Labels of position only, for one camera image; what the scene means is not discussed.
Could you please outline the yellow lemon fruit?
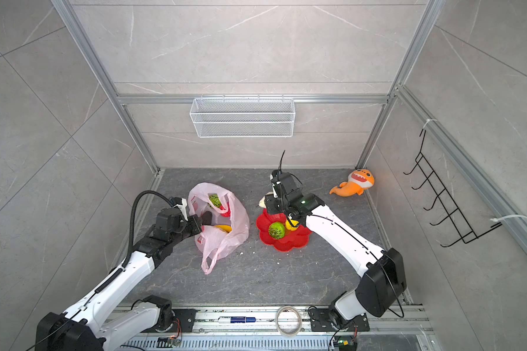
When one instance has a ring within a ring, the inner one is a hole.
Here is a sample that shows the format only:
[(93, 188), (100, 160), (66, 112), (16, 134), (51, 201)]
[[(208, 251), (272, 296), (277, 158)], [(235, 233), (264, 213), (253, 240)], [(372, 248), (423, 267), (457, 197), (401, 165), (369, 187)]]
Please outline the yellow lemon fruit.
[(287, 229), (290, 232), (298, 230), (299, 226), (300, 224), (296, 220), (287, 219), (285, 221), (285, 229)]

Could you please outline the green bumpy fruit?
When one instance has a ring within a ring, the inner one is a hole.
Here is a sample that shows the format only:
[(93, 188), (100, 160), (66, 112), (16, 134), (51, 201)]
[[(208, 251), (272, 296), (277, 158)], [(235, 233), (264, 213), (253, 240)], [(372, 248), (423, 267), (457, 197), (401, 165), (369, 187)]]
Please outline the green bumpy fruit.
[(268, 227), (268, 234), (275, 240), (280, 240), (285, 237), (285, 225), (281, 222), (274, 222)]

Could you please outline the red flower-shaped bowl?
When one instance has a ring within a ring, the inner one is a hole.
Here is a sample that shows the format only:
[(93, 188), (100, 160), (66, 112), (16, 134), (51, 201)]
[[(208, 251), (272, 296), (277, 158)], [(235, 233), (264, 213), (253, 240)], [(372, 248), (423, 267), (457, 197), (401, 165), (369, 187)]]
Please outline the red flower-shaped bowl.
[(284, 214), (270, 214), (264, 209), (256, 220), (260, 240), (279, 252), (303, 248), (310, 241), (311, 230)]

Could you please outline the pink plastic bag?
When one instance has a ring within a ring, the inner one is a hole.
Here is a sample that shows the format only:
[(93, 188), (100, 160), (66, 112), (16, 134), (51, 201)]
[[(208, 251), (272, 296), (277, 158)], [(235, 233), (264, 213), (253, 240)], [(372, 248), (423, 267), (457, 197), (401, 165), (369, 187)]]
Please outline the pink plastic bag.
[[(217, 194), (225, 210), (215, 208), (210, 200), (210, 194)], [(187, 204), (190, 215), (201, 216), (204, 212), (212, 212), (210, 225), (204, 225), (201, 234), (195, 236), (195, 244), (202, 254), (201, 270), (204, 274), (212, 273), (218, 260), (229, 256), (249, 237), (250, 219), (241, 201), (231, 191), (210, 183), (197, 184), (190, 190)], [(222, 216), (227, 209), (230, 217)], [(232, 231), (226, 233), (215, 225), (231, 226)]]

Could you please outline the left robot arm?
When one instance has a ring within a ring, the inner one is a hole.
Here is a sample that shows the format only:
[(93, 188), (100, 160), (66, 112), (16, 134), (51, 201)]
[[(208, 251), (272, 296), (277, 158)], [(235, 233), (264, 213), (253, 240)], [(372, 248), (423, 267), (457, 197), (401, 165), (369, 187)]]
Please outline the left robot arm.
[(138, 333), (179, 330), (166, 298), (139, 298), (130, 311), (108, 322), (108, 317), (144, 278), (150, 275), (187, 238), (201, 233), (212, 221), (209, 212), (185, 217), (178, 208), (163, 209), (130, 259), (114, 269), (96, 288), (63, 313), (48, 313), (37, 326), (34, 350), (115, 350)]

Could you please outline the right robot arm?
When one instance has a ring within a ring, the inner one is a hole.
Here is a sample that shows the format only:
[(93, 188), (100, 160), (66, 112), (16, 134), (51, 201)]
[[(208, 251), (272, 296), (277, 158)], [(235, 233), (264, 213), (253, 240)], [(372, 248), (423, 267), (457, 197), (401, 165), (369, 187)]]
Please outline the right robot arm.
[(385, 250), (344, 223), (317, 195), (304, 194), (295, 175), (280, 169), (270, 175), (272, 192), (263, 198), (270, 215), (283, 215), (289, 225), (307, 228), (322, 237), (349, 262), (360, 281), (357, 287), (336, 298), (329, 307), (329, 320), (345, 328), (355, 317), (381, 317), (399, 303), (407, 288), (403, 256)]

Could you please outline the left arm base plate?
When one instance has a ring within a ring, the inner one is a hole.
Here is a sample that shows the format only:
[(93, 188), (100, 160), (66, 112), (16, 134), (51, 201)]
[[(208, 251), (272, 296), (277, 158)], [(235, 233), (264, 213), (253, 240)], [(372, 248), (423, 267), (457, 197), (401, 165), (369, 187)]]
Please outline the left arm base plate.
[(161, 312), (155, 330), (158, 333), (192, 333), (196, 314), (196, 309), (167, 309)]

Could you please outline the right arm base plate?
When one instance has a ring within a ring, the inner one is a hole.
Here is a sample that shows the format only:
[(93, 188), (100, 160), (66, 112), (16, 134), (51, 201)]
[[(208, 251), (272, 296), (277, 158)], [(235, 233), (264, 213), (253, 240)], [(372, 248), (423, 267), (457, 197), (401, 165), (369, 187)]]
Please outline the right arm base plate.
[(313, 332), (331, 332), (345, 329), (357, 330), (358, 332), (370, 330), (366, 314), (357, 315), (352, 320), (346, 320), (333, 308), (315, 306), (308, 307), (307, 314)]

